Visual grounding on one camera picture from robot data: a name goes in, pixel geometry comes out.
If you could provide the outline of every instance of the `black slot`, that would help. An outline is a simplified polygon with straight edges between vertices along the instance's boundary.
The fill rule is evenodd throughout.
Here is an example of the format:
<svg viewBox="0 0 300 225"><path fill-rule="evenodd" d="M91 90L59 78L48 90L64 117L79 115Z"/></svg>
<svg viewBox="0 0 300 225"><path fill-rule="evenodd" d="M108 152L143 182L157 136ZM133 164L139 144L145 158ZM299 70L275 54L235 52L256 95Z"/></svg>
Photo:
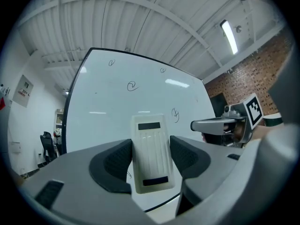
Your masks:
<svg viewBox="0 0 300 225"><path fill-rule="evenodd" d="M64 184L58 181L49 181L36 196L36 201L50 209Z"/></svg>
<svg viewBox="0 0 300 225"><path fill-rule="evenodd" d="M239 160L239 158L240 158L240 155L237 155L237 154L229 154L227 157L229 157L229 158L232 158L232 159L234 159L234 160Z"/></svg>
<svg viewBox="0 0 300 225"><path fill-rule="evenodd" d="M157 184L161 184L161 183L165 183L168 182L168 177L162 177L162 178L154 178L154 179L147 179L147 180L143 180L142 184L144 186L151 186L151 185L157 185Z"/></svg>
<svg viewBox="0 0 300 225"><path fill-rule="evenodd" d="M160 128L159 122L139 123L139 130L155 129L155 128Z"/></svg>

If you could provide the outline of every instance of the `white plastic housing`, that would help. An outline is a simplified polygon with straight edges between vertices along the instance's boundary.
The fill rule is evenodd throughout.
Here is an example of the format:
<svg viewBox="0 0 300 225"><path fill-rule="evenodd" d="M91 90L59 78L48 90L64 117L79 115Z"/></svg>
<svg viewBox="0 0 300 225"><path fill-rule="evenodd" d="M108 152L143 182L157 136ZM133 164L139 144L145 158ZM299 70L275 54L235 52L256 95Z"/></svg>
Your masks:
<svg viewBox="0 0 300 225"><path fill-rule="evenodd" d="M173 164L164 115L133 116L131 139L136 192L173 188Z"/></svg>

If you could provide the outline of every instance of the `whiteboard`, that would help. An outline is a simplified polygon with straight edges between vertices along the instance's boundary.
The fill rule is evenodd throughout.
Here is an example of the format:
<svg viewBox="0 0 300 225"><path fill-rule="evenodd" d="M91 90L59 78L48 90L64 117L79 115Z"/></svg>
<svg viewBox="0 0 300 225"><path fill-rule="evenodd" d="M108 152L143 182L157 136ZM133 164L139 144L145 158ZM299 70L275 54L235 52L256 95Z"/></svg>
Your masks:
<svg viewBox="0 0 300 225"><path fill-rule="evenodd" d="M191 122L215 117L200 79L137 54L91 48L66 101L64 149L72 152L131 138L132 116L151 114L165 116L169 136L198 141L202 141L202 135L191 130ZM181 175L174 163L173 167L174 188L137 194L130 164L127 183L132 199L142 210L158 206L180 192Z"/></svg>

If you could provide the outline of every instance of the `black rubber pad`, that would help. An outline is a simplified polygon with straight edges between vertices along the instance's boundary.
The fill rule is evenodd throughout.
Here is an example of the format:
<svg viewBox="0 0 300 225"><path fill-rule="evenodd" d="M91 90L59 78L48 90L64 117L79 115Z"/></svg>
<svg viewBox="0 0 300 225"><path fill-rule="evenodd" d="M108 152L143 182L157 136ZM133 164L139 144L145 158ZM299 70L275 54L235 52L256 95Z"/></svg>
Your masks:
<svg viewBox="0 0 300 225"><path fill-rule="evenodd" d="M210 156L189 143L170 136L171 156L182 179L196 178L210 166Z"/></svg>
<svg viewBox="0 0 300 225"><path fill-rule="evenodd" d="M50 209L63 186L64 183L62 182L49 181L36 196L36 201L45 208Z"/></svg>
<svg viewBox="0 0 300 225"><path fill-rule="evenodd" d="M143 180L142 184L144 186L151 186L151 185L157 185L157 184L161 184L161 183L165 183L168 182L168 177L162 177L162 178L154 178L154 179L148 179L148 180Z"/></svg>
<svg viewBox="0 0 300 225"><path fill-rule="evenodd" d="M239 160L240 155L237 155L237 154L229 154L227 157L228 157L228 158L232 158L232 159L234 159L234 160Z"/></svg>
<svg viewBox="0 0 300 225"><path fill-rule="evenodd" d="M160 128L159 122L139 123L139 130L155 129L155 128Z"/></svg>
<svg viewBox="0 0 300 225"><path fill-rule="evenodd" d="M105 190L111 193L131 194L131 187L126 183L131 160L132 141L126 139L96 154L90 161L89 172L92 179Z"/></svg>

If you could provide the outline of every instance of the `whiteboard frame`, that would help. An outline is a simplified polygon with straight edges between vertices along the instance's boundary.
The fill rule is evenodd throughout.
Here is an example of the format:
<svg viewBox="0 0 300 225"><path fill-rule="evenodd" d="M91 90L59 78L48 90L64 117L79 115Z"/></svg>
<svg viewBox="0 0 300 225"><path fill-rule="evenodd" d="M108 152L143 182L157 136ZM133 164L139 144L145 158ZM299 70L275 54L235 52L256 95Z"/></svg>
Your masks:
<svg viewBox="0 0 300 225"><path fill-rule="evenodd" d="M126 53L126 54L130 54L130 55L134 55L134 56L137 56L137 57L142 57L142 58L146 58L146 59L149 59L149 60L152 60L152 61L155 61L155 62L159 62L159 63L162 63L162 64L165 64L165 65L168 65L172 68L175 68L181 72L184 72L186 74L189 74L190 76L194 77L194 78L197 78L199 79L202 83L203 83L203 80L186 72L186 71L183 71L177 67L173 67L172 65L170 64L167 64L165 62L161 62L159 60L156 60L156 59L153 59L153 58L148 58L146 56L143 56L143 55L139 55L139 54L136 54L136 53L132 53L132 52L126 52L126 51L120 51L120 50L115 50L115 49L109 49L109 48L97 48L97 47L91 47L88 52L86 53L86 55L84 56L84 59L82 60L81 62L81 65L79 66L77 72L76 72L76 75L71 83L71 86L69 88L69 94L67 96L67 99L66 99L66 103L65 103L65 107L64 107L64 115L63 115L63 120L62 120L62 131L61 131L61 135L62 135L62 154L65 154L67 153L67 143L66 143L66 129L67 129L67 117L68 117L68 109L69 109L69 104L70 104L70 100L71 100L71 97L72 97L72 92L73 92L73 89L74 89L74 86L75 86L75 83L77 81L77 78L80 74L80 70L81 68L84 66L84 63L86 61L86 59L88 58L89 54L93 51L93 50L104 50L104 51L112 51L112 52L118 52L118 53Z"/></svg>

